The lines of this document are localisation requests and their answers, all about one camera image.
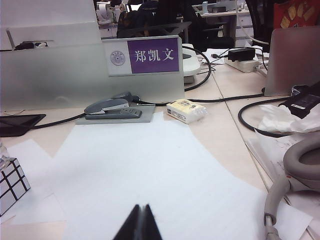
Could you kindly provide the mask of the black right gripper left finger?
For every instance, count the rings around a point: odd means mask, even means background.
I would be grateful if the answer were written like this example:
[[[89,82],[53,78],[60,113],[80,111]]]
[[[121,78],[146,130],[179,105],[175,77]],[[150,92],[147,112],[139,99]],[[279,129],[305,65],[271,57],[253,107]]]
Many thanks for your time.
[[[113,240],[139,240],[141,238],[142,209],[136,204],[114,236]]]

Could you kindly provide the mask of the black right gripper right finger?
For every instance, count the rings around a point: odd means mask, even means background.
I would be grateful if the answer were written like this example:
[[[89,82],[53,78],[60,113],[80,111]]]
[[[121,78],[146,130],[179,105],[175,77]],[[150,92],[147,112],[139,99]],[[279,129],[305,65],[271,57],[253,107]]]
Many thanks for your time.
[[[149,204],[144,207],[142,214],[141,239],[162,240],[161,233]]]

